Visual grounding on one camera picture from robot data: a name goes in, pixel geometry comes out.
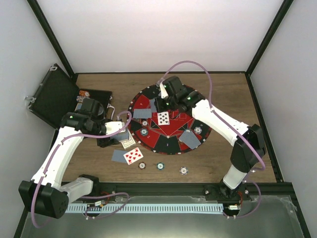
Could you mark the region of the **single teal poker chip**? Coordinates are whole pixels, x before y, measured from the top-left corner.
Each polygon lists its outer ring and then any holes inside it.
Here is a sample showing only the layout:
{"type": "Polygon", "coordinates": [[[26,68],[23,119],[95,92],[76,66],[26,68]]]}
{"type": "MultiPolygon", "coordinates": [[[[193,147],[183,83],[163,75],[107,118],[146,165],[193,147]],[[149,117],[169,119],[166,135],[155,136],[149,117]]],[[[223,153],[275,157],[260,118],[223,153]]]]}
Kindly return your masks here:
{"type": "Polygon", "coordinates": [[[140,134],[141,134],[142,136],[146,136],[146,135],[148,135],[148,130],[147,130],[146,128],[142,128],[142,129],[140,130],[140,134]]]}

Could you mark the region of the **brown poker chip stack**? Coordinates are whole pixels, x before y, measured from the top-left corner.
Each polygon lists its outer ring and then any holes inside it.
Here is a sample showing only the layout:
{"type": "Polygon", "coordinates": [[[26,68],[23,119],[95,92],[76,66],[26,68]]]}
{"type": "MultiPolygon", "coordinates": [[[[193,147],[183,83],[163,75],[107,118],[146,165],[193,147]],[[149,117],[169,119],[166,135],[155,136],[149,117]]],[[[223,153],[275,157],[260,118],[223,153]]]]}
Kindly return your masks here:
{"type": "Polygon", "coordinates": [[[146,168],[146,164],[144,162],[140,162],[139,163],[139,168],[140,169],[145,169],[146,168]]]}

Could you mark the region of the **blue white poker chip stack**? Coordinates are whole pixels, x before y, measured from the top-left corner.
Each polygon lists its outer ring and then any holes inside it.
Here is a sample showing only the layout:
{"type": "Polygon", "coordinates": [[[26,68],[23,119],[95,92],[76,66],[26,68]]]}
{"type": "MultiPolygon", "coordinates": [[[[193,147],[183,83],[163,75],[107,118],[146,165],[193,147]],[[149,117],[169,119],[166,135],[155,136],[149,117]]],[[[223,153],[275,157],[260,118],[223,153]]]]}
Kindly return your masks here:
{"type": "Polygon", "coordinates": [[[188,169],[186,167],[181,167],[179,172],[182,174],[182,175],[186,175],[188,173],[188,169]]]}

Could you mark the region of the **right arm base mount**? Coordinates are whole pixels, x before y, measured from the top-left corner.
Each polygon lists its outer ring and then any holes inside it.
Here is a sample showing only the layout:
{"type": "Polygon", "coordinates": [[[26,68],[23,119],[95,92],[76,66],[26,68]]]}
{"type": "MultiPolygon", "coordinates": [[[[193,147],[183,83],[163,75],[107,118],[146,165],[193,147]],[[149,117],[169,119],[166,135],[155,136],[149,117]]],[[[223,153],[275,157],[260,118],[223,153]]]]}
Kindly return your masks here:
{"type": "Polygon", "coordinates": [[[245,187],[238,187],[234,190],[229,189],[222,183],[211,183],[204,186],[203,194],[209,200],[217,201],[238,201],[241,198],[243,200],[249,200],[249,194],[245,193],[245,187]]]}

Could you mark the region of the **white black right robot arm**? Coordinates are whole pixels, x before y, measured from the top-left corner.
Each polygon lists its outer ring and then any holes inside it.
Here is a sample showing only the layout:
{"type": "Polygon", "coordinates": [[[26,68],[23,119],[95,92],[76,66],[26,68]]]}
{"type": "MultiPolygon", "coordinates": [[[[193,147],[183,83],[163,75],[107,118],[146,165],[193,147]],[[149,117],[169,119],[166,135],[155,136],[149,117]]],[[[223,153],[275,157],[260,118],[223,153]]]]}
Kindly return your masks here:
{"type": "Polygon", "coordinates": [[[222,112],[201,93],[190,91],[172,76],[156,83],[159,96],[156,99],[158,111],[178,111],[206,124],[225,138],[232,146],[231,166],[220,182],[219,190],[224,199],[230,200],[238,193],[238,188],[248,173],[265,169],[263,156],[266,154],[264,135],[257,124],[249,126],[222,112]]]}

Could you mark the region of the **teal poker chip stack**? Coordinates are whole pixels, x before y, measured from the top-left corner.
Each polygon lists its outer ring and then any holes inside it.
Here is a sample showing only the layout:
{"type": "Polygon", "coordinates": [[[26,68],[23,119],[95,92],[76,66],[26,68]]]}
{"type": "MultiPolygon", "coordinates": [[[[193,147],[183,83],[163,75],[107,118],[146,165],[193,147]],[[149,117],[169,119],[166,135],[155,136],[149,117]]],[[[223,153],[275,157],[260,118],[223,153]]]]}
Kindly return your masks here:
{"type": "Polygon", "coordinates": [[[164,169],[164,163],[160,162],[160,163],[157,163],[157,169],[158,170],[163,170],[164,169]]]}

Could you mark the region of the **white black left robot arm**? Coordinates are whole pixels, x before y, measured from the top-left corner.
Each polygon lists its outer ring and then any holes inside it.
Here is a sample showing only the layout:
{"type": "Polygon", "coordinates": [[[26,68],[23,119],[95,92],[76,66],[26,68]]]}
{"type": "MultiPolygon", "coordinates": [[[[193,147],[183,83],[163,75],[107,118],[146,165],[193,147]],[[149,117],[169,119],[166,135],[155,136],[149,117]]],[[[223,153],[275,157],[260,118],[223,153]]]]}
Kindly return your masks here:
{"type": "Polygon", "coordinates": [[[106,110],[97,100],[85,98],[73,112],[61,120],[57,139],[45,161],[30,181],[22,181],[18,191],[25,208],[36,214],[60,218],[68,204],[86,196],[100,197],[100,181],[95,176],[80,175],[75,181],[62,185],[66,168],[77,147],[85,138],[94,138],[99,147],[107,147],[113,137],[123,132],[126,123],[106,119],[106,110]]]}

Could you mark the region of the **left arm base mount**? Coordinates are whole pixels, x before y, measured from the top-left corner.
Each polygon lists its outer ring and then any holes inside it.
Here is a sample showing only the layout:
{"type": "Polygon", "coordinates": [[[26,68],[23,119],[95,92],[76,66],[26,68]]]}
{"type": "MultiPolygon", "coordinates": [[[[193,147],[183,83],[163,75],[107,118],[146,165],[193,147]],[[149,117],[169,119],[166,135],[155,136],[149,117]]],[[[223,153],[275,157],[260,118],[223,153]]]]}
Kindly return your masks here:
{"type": "Polygon", "coordinates": [[[114,194],[115,192],[116,192],[115,187],[110,187],[110,190],[108,189],[108,187],[106,187],[106,188],[102,187],[102,188],[98,188],[98,189],[93,188],[93,190],[90,194],[85,195],[85,196],[92,197],[92,198],[81,197],[78,199],[78,201],[92,201],[92,202],[95,202],[98,200],[111,200],[111,201],[113,201],[114,199],[112,197],[108,197],[108,198],[97,198],[97,197],[114,194]]]}

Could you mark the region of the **blue patterned card deck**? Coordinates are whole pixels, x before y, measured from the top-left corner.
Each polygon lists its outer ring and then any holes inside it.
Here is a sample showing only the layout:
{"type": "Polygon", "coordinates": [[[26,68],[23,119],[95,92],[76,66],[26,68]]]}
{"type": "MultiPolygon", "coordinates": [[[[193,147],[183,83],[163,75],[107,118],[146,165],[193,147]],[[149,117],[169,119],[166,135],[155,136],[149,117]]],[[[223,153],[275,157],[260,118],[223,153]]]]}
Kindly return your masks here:
{"type": "Polygon", "coordinates": [[[118,133],[118,134],[113,136],[113,138],[116,139],[119,142],[128,141],[129,137],[130,136],[129,136],[129,131],[128,130],[126,130],[125,132],[118,133]]]}

